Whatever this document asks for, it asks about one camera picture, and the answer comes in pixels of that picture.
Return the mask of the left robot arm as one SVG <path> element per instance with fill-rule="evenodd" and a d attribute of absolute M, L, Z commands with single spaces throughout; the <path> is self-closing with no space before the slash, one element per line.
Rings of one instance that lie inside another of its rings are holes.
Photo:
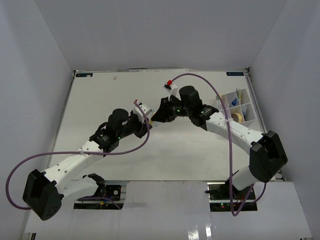
<path fill-rule="evenodd" d="M 41 220 L 52 218 L 61 208 L 62 200 L 69 195 L 67 183 L 114 151 L 121 139 L 130 135 L 139 139 L 144 137 L 151 129 L 147 125 L 151 113 L 152 109 L 145 103 L 135 106 L 131 112 L 122 108 L 113 110 L 78 152 L 44 171 L 35 169 L 29 173 L 23 201 Z"/>

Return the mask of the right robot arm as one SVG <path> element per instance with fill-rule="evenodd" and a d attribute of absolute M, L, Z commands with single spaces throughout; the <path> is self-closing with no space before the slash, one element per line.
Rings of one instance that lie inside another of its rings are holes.
<path fill-rule="evenodd" d="M 238 170 L 225 182 L 225 192 L 229 198 L 238 199 L 245 188 L 256 182 L 269 182 L 288 162 L 277 133 L 271 130 L 262 133 L 233 119 L 226 120 L 222 112 L 202 102 L 193 86 L 182 87 L 179 95 L 179 98 L 174 95 L 162 98 L 152 121 L 169 123 L 177 117 L 188 117 L 195 126 L 223 138 L 230 138 L 233 144 L 249 156 L 248 166 Z"/>

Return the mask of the masking tape roll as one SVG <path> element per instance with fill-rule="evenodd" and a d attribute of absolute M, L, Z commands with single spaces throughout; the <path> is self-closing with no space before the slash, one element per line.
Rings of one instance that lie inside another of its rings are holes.
<path fill-rule="evenodd" d="M 237 123 L 242 123 L 244 121 L 243 116 L 239 112 L 232 113 L 231 117 Z"/>

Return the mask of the small blue spray bottle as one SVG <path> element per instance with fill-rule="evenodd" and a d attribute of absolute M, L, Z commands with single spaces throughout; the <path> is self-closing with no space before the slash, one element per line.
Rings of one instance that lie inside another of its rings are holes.
<path fill-rule="evenodd" d="M 230 103 L 229 107 L 230 107 L 230 108 L 235 107 L 235 106 L 237 106 L 237 104 L 238 104 L 238 99 L 235 98 L 235 99 Z"/>

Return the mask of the blue gel pen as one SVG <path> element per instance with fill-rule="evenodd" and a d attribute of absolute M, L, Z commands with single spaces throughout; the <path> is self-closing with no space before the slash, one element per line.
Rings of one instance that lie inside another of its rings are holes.
<path fill-rule="evenodd" d="M 247 114 L 247 106 L 243 105 L 241 107 L 241 110 L 242 110 L 242 115 L 243 115 L 243 121 L 245 122 L 246 121 L 246 114 Z"/>

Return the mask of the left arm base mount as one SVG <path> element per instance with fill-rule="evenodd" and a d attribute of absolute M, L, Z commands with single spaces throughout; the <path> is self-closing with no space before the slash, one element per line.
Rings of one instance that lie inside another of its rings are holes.
<path fill-rule="evenodd" d="M 119 201 L 121 199 L 122 186 L 118 184 L 95 185 L 81 193 L 77 201 Z"/>

